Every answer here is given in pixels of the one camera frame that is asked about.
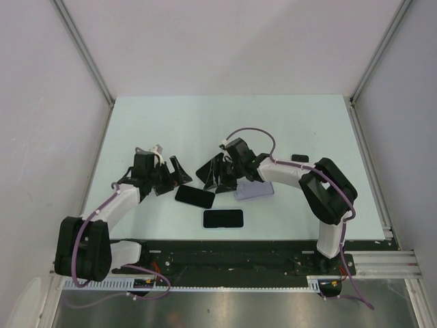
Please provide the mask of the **purple phone case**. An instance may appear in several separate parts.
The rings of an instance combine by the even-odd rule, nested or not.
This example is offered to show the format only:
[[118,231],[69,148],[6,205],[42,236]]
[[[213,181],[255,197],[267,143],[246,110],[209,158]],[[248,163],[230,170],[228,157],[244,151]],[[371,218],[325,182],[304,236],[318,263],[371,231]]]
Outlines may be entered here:
[[271,182],[243,181],[234,191],[234,197],[238,202],[258,200],[274,195],[274,187]]

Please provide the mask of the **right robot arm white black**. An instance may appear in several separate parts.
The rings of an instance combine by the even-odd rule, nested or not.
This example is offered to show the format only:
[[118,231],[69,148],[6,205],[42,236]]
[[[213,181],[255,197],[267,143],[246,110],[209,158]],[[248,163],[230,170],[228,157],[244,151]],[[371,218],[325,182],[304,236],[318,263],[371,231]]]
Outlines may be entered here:
[[339,267],[346,222],[356,214],[354,201],[358,192],[331,159],[323,158],[312,165],[281,161],[271,154],[254,153],[243,139],[237,138],[222,144],[221,151],[202,165],[196,176],[205,190],[214,189],[217,193],[235,191],[243,178],[300,189],[320,220],[315,267],[323,274],[331,274]]

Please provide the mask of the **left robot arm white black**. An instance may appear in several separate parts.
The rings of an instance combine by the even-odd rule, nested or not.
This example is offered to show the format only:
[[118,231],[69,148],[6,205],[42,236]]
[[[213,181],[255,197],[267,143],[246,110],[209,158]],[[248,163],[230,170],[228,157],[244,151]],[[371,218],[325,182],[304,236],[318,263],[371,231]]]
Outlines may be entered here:
[[128,265],[143,273],[151,257],[135,241],[112,242],[110,232],[133,208],[151,193],[162,195],[180,185],[192,182],[175,156],[171,172],[160,148],[136,148],[133,164],[111,188],[112,194],[96,209],[81,217],[66,217],[59,229],[55,254],[55,272],[71,277],[74,285],[84,288],[90,282],[101,282],[113,270]]

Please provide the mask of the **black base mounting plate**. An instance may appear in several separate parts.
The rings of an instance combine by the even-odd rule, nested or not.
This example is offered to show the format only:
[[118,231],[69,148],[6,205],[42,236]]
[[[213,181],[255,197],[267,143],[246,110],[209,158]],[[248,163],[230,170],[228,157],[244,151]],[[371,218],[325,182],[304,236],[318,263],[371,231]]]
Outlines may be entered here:
[[315,241],[145,241],[136,267],[158,269],[174,287],[289,288],[308,275],[340,274],[341,259]]

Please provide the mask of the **right side aluminium rail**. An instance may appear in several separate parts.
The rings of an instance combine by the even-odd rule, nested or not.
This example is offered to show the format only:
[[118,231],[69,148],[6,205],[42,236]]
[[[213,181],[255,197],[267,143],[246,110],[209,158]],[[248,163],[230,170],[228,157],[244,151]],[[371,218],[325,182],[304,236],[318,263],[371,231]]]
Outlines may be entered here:
[[395,239],[393,224],[388,209],[386,207],[386,202],[382,194],[380,183],[377,177],[377,173],[371,158],[371,154],[365,139],[365,135],[361,123],[359,122],[358,119],[356,108],[354,106],[354,103],[348,97],[344,98],[344,102],[346,104],[346,109],[350,117],[352,129],[354,130],[354,134],[356,135],[358,148],[361,152],[361,157],[363,159],[363,164],[369,181],[370,189],[373,195],[373,200],[375,202],[376,209],[378,211],[378,215],[382,224],[382,230],[384,232],[385,239],[393,240]]

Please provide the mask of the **left aluminium frame post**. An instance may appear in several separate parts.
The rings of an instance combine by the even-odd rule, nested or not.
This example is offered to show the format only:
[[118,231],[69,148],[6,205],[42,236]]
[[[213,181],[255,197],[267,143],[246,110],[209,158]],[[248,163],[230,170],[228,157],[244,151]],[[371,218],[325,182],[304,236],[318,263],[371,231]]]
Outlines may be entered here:
[[97,63],[95,62],[89,47],[86,45],[86,42],[79,31],[77,24],[75,23],[67,5],[65,4],[65,1],[51,0],[51,3],[55,9],[55,12],[63,23],[68,35],[70,36],[73,45],[76,47],[79,56],[83,60],[86,69],[89,71],[109,108],[112,109],[115,104],[115,99],[112,96]]

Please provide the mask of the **aluminium frame post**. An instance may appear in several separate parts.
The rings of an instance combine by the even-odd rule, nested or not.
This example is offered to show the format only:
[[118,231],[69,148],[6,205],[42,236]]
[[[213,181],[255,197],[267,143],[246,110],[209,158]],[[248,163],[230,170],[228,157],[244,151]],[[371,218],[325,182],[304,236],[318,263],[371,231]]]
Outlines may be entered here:
[[51,0],[51,3],[55,9],[55,12],[63,23],[68,35],[70,36],[73,45],[76,47],[79,56],[83,60],[86,69],[89,71],[109,108],[112,109],[115,104],[115,99],[112,96],[97,63],[95,62],[89,47],[86,45],[86,42],[79,31],[77,24],[75,23],[67,5],[65,4],[65,1]]
[[382,60],[384,54],[392,43],[395,34],[403,23],[403,20],[405,19],[409,9],[414,3],[415,1],[413,0],[400,1],[399,6],[397,7],[392,19],[390,20],[388,27],[386,28],[381,40],[379,41],[375,51],[373,52],[373,55],[371,56],[371,59],[367,64],[364,73],[361,75],[356,87],[349,97],[349,101],[352,105],[355,105],[357,100],[360,98],[372,74]]

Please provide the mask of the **right aluminium frame post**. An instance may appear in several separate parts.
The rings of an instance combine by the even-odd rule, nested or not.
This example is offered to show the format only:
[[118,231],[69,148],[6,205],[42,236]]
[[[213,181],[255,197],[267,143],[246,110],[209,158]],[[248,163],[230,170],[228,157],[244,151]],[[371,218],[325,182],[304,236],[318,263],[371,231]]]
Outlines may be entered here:
[[375,51],[373,52],[373,55],[371,56],[371,59],[367,64],[364,73],[361,75],[356,87],[349,97],[349,101],[352,105],[355,105],[357,100],[360,98],[372,74],[382,60],[384,54],[392,43],[395,34],[403,23],[403,20],[405,19],[409,9],[414,3],[415,1],[413,0],[400,1],[399,6],[397,7],[392,19],[390,20],[388,27],[386,28],[381,40],[379,41]]

